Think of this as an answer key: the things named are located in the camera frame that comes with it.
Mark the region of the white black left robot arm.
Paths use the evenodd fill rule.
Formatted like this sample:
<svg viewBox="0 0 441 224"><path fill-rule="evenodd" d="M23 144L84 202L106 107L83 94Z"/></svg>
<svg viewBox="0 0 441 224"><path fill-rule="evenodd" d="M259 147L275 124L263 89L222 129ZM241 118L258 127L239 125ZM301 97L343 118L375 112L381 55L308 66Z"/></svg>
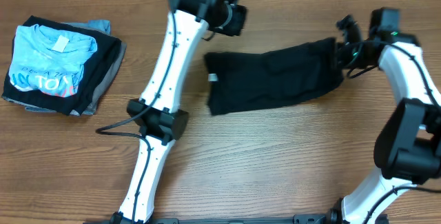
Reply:
<svg viewBox="0 0 441 224"><path fill-rule="evenodd" d="M247 9L238 0L167 0L167 30L154 71L138 99L127 105L139 126L139 153L125 199L110 223L148 223L170 150L185 131L189 114L180 109L185 77L207 31L238 36Z"/></svg>

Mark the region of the black t-shirt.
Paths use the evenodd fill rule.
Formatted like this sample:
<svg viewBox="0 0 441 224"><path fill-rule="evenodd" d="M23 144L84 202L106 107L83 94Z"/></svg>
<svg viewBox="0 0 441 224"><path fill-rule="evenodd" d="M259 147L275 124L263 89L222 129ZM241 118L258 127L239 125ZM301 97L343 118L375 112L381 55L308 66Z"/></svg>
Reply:
<svg viewBox="0 0 441 224"><path fill-rule="evenodd" d="M281 108L316 99L340 86L336 40L304 43L262 54L208 52L213 116Z"/></svg>

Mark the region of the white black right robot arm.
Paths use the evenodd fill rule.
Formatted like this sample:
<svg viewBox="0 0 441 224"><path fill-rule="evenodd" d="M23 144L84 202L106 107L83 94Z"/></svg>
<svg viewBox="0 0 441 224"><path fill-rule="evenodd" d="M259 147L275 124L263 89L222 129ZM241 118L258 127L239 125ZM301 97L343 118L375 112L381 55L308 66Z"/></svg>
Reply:
<svg viewBox="0 0 441 224"><path fill-rule="evenodd" d="M374 10L367 39L351 15L336 27L344 37L336 60L347 77L355 78L354 70L384 72L396 108L376 139L371 173L319 223L388 223L383 212L397 198L411 190L423 192L424 183L440 178L440 93L418 38L400 31L398 9Z"/></svg>

